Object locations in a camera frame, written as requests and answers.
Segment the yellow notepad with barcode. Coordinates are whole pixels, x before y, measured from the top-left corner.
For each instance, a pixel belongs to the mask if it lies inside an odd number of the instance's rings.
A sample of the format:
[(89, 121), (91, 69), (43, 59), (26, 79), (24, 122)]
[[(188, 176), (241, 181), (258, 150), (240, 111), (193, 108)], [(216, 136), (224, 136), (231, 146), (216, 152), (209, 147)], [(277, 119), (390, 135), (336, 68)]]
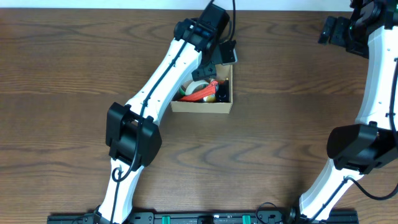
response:
[(216, 101), (216, 96), (215, 95), (208, 95), (203, 98), (204, 103), (214, 103)]

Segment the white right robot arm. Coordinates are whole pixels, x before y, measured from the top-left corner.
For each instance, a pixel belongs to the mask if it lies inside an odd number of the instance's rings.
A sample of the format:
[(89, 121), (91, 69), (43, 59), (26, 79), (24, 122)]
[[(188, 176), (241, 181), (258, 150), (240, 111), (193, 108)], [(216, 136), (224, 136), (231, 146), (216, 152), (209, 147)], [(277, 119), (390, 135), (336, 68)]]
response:
[(354, 124), (332, 130), (328, 160), (312, 186), (298, 198), (284, 223), (327, 223), (333, 207), (359, 179), (397, 159), (397, 1), (355, 0), (351, 17), (326, 19), (319, 44), (345, 48), (369, 60), (364, 96)]

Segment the green tape roll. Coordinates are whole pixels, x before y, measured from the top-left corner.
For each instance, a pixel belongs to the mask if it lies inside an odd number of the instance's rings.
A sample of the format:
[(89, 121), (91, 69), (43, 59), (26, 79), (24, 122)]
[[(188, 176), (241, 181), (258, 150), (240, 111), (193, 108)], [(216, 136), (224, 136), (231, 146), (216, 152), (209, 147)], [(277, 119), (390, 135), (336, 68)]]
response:
[(180, 86), (179, 88), (179, 93), (181, 96), (185, 96), (186, 95), (186, 87), (184, 85)]

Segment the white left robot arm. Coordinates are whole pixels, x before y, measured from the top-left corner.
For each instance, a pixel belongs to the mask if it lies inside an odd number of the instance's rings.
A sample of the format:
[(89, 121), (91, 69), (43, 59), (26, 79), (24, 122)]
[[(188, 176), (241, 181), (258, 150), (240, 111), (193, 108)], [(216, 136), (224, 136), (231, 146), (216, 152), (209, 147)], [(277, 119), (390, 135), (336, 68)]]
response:
[(220, 40), (230, 17), (209, 2), (200, 17), (178, 22), (161, 64), (142, 89), (125, 105), (113, 103), (106, 118), (106, 145), (111, 175), (93, 223), (124, 223), (132, 212), (132, 198), (141, 172), (157, 155), (162, 138), (159, 125), (178, 89), (187, 81), (216, 76), (216, 66), (237, 61), (223, 59)]

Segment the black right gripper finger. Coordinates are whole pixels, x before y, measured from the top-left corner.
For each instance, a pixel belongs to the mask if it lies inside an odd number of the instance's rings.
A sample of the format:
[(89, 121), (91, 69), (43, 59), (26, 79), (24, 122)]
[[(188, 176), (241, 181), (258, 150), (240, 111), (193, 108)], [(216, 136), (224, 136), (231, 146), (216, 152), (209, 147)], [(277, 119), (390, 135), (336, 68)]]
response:
[(318, 39), (319, 44), (327, 44), (329, 39), (333, 33), (333, 29), (336, 23), (336, 18), (333, 16), (328, 16), (324, 25), (323, 29), (320, 33), (320, 37)]
[(346, 17), (332, 17), (332, 29), (330, 32), (329, 43), (339, 47), (346, 47), (346, 36), (351, 21)]

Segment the beige masking tape roll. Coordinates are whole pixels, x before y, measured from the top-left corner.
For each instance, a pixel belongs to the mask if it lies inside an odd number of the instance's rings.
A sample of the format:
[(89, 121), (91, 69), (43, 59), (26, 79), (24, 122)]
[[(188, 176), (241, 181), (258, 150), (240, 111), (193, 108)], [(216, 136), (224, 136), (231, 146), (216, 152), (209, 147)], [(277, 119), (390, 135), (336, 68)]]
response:
[(199, 81), (191, 82), (185, 90), (185, 95), (186, 96), (191, 95), (196, 91), (206, 88), (208, 85), (209, 85), (209, 83), (206, 80), (199, 80)]

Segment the brown cardboard box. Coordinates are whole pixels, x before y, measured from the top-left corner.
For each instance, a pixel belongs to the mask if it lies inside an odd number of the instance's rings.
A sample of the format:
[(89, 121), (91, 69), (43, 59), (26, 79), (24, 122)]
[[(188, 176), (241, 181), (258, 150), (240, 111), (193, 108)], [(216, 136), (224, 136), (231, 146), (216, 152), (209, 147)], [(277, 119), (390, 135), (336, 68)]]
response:
[[(178, 101), (182, 96), (178, 92), (175, 94), (172, 102), (171, 108), (173, 112), (186, 112), (186, 113), (224, 113), (228, 114), (231, 111), (233, 105), (233, 65), (215, 65), (216, 67), (216, 77), (207, 79), (207, 82), (216, 80), (219, 82), (225, 79), (229, 80), (229, 103), (202, 103), (202, 102), (182, 102)], [(183, 83), (187, 87), (192, 80), (190, 75)]]

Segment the orange utility knife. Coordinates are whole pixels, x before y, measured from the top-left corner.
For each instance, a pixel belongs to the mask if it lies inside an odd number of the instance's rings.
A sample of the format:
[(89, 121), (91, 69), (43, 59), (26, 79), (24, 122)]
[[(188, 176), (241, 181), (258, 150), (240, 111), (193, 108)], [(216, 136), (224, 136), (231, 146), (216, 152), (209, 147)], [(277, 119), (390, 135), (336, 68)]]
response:
[(209, 85), (206, 88), (196, 91), (191, 95), (188, 95), (188, 96), (185, 95), (185, 96), (181, 97), (178, 101), (191, 102), (191, 103), (194, 103), (194, 102), (204, 103), (203, 98), (208, 95), (215, 95), (217, 89), (218, 89), (218, 81), (212, 80), (209, 82)]

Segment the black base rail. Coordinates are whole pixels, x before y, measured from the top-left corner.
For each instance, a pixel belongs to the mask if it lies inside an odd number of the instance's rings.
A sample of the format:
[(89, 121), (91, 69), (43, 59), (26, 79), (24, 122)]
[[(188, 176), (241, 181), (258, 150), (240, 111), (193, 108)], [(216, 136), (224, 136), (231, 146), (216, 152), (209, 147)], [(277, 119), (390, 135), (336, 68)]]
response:
[[(93, 213), (84, 215), (51, 215), (47, 224), (95, 224), (106, 223)], [(282, 214), (277, 210), (227, 213), (152, 213), (137, 212), (126, 221), (130, 224), (259, 224), (283, 222)]]

